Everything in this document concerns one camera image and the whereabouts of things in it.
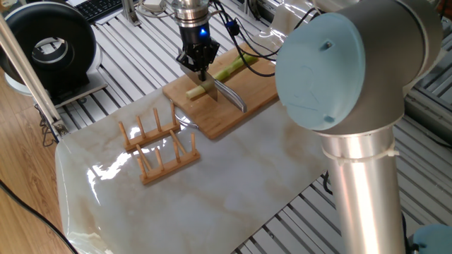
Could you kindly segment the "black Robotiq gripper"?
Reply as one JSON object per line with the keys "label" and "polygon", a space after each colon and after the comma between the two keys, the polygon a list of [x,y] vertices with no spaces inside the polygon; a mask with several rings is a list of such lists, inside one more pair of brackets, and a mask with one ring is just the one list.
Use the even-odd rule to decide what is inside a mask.
{"label": "black Robotiq gripper", "polygon": [[[183,72],[195,83],[206,81],[206,69],[214,62],[220,44],[216,42],[210,34],[210,25],[202,25],[186,28],[179,28],[182,39],[182,50],[176,57]],[[202,61],[196,60],[188,55],[197,46],[203,49],[204,65]]]}

